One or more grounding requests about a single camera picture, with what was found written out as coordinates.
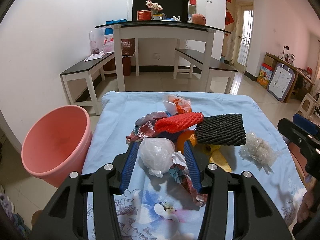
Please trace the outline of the right hand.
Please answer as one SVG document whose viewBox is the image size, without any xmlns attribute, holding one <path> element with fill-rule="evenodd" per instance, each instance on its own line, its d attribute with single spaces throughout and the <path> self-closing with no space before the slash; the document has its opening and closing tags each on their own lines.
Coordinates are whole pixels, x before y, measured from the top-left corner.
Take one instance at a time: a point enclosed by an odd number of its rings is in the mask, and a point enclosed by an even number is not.
<svg viewBox="0 0 320 240">
<path fill-rule="evenodd" d="M 310 180 L 307 192 L 304 194 L 302 203 L 297 213 L 297 222 L 302 223 L 311 213 L 311 208 L 319 199 L 319 181 L 316 178 Z"/>
</svg>

